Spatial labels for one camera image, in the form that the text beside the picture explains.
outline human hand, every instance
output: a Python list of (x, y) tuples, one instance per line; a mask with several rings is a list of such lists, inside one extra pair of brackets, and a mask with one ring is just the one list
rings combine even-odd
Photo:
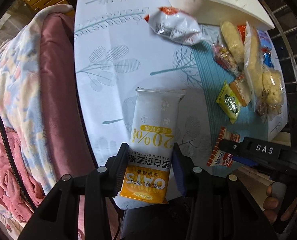
[[(264, 215), (267, 217), (269, 222), (272, 224), (277, 219), (277, 214), (274, 212), (274, 209), (278, 206), (278, 199), (272, 197), (272, 185), (269, 185), (266, 190), (266, 195), (268, 198), (263, 203)], [(286, 221), (292, 215), (293, 210), (295, 209), (297, 204), (297, 198), (294, 199), (293, 203), (288, 207), (285, 213), (281, 216), (281, 221)]]

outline das logo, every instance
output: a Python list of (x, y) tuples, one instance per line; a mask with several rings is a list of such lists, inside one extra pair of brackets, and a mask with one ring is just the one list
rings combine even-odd
[(256, 150), (257, 151), (261, 151), (261, 152), (265, 152), (265, 153), (266, 153), (266, 151), (268, 151), (268, 154), (272, 154), (273, 153), (273, 147), (270, 147), (270, 148), (267, 148), (266, 149), (266, 146), (264, 146), (262, 148), (262, 146), (260, 144), (257, 145)]

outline tablecloth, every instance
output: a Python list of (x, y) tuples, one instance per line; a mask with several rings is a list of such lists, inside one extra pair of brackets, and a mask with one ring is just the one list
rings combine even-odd
[[(271, 140), (287, 123), (282, 113), (263, 124), (251, 107), (230, 124), (215, 100), (225, 80), (234, 76), (213, 60), (211, 44), (219, 27), (203, 25), (208, 40), (192, 47), (156, 35), (143, 17), (150, 9), (170, 6), (168, 0), (78, 0), (75, 20), (75, 68), (81, 109), (98, 165), (130, 141), (137, 87), (186, 89), (180, 102), (175, 140), (195, 165), (218, 176), (234, 168), (207, 167), (220, 127), (243, 137)], [(276, 69), (281, 69), (275, 50)], [(171, 171), (166, 198), (180, 196)], [(117, 205), (135, 208), (147, 203), (118, 196)]]

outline blue wrapper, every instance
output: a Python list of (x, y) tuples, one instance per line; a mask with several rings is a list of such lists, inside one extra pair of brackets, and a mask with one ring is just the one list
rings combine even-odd
[(271, 58), (271, 53), (270, 52), (265, 51), (263, 53), (263, 58), (264, 58), (263, 63), (266, 66), (271, 67), (271, 68), (274, 68), (274, 65), (273, 65), (273, 62), (272, 62), (272, 58)]
[(269, 36), (266, 34), (266, 32), (256, 30), (258, 34), (259, 41), (261, 43), (261, 47), (263, 51), (271, 51), (272, 50), (272, 44), (269, 39)]

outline green snack packet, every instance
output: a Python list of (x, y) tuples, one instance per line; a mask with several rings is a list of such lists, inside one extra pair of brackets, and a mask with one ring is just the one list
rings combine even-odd
[(240, 113), (242, 105), (226, 80), (215, 102), (219, 104), (224, 113), (229, 117), (230, 122), (233, 124)]

